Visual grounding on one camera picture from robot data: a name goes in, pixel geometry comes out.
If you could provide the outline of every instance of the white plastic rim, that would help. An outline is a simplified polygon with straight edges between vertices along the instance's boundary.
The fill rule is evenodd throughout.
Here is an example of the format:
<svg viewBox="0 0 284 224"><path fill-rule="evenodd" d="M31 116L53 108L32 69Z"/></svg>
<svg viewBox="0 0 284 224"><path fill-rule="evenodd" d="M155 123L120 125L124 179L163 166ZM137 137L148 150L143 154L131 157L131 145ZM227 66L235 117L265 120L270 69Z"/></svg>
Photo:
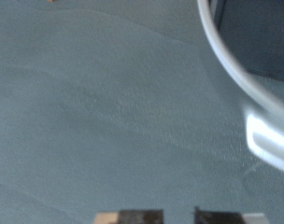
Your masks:
<svg viewBox="0 0 284 224"><path fill-rule="evenodd" d="M207 40L226 72L256 106L284 123L284 102L254 80L252 74L249 74L227 49L213 21L208 1L197 0L197 3ZM251 110L244 108L250 151L263 161L284 171L283 129L280 130L280 124L267 120L263 114L255 111L255 108L249 111Z"/></svg>

